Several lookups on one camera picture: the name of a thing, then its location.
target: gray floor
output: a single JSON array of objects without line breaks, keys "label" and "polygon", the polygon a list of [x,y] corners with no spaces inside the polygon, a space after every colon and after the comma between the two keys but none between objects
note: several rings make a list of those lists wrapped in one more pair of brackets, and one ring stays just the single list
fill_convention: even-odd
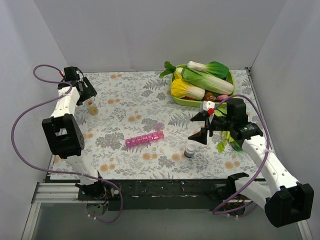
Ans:
[{"label": "gray floor", "polygon": [[[107,212],[108,219],[115,214]],[[117,222],[104,224],[89,218],[83,203],[43,203],[32,239],[298,240],[302,237],[297,224],[273,227],[261,208],[238,220],[213,216],[202,209],[125,210]]]}]

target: purple vegetable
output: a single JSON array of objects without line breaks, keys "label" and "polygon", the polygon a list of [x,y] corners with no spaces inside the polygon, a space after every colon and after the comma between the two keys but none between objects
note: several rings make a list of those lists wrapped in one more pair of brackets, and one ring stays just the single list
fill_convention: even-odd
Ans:
[{"label": "purple vegetable", "polygon": [[229,97],[228,95],[220,95],[220,96],[217,96],[215,101],[216,102],[221,102],[222,100],[226,99],[227,97]]}]

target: floral tablecloth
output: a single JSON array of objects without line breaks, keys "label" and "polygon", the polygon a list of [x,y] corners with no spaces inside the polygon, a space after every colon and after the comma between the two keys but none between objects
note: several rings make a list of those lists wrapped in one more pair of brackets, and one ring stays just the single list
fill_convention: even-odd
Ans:
[{"label": "floral tablecloth", "polygon": [[[184,156],[187,137],[198,132],[203,122],[190,122],[197,107],[181,106],[170,95],[170,77],[160,79],[159,71],[95,72],[86,76],[98,92],[94,102],[99,113],[90,115],[77,107],[75,119],[85,138],[82,155],[104,179],[225,179],[257,167],[244,152],[228,144],[218,153],[221,132],[208,137],[207,145],[197,145],[192,158]],[[232,70],[236,93],[256,103],[245,70]],[[247,104],[249,120],[261,123]],[[125,139],[163,130],[164,139],[127,148]],[[68,160],[55,157],[54,170],[72,171]],[[72,180],[77,176],[52,174],[51,180]]]}]

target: white wall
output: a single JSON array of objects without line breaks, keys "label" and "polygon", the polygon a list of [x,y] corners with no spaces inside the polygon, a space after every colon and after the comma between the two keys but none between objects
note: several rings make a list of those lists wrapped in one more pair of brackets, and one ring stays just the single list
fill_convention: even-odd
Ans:
[{"label": "white wall", "polygon": [[34,0],[69,65],[162,70],[252,66],[285,0]]},{"label": "white wall", "polygon": [[314,189],[313,239],[320,239],[320,0],[287,0],[253,66],[252,79],[275,150]]},{"label": "white wall", "polygon": [[[15,154],[10,131],[19,113],[57,95],[57,86],[32,76],[38,64],[66,66],[61,51],[32,0],[0,0],[0,239],[20,239],[31,207],[37,181],[44,173],[30,169]],[[53,70],[41,76],[60,80]],[[26,115],[18,124],[16,142],[21,153],[35,165],[47,168],[51,152],[41,121],[54,106]]]}]

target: green basket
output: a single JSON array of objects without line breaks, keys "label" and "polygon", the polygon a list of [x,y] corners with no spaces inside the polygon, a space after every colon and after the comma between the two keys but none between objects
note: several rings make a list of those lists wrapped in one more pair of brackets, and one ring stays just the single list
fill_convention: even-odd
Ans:
[{"label": "green basket", "polygon": [[[183,64],[183,65],[178,65],[176,66],[177,68],[183,68],[187,65]],[[172,77],[171,77],[171,82],[170,82],[170,88],[171,88],[171,85],[172,85],[172,82],[174,81],[175,79],[175,76],[174,76],[174,73],[172,73]],[[229,71],[228,73],[228,76],[226,77],[227,81],[229,83],[231,83],[233,85],[233,92],[229,95],[234,95],[236,94],[236,88],[235,88],[235,80],[234,80],[234,76],[232,75],[231,71]],[[217,94],[215,92],[211,92],[213,96],[217,97],[219,96],[220,94]],[[184,106],[189,106],[189,107],[200,107],[202,101],[193,101],[193,100],[187,100],[187,99],[182,99],[182,98],[177,98],[175,96],[172,96],[173,97],[173,100],[179,104],[179,105],[184,105]],[[227,106],[227,103],[224,102],[221,104],[221,106],[219,108],[225,108]]]}]

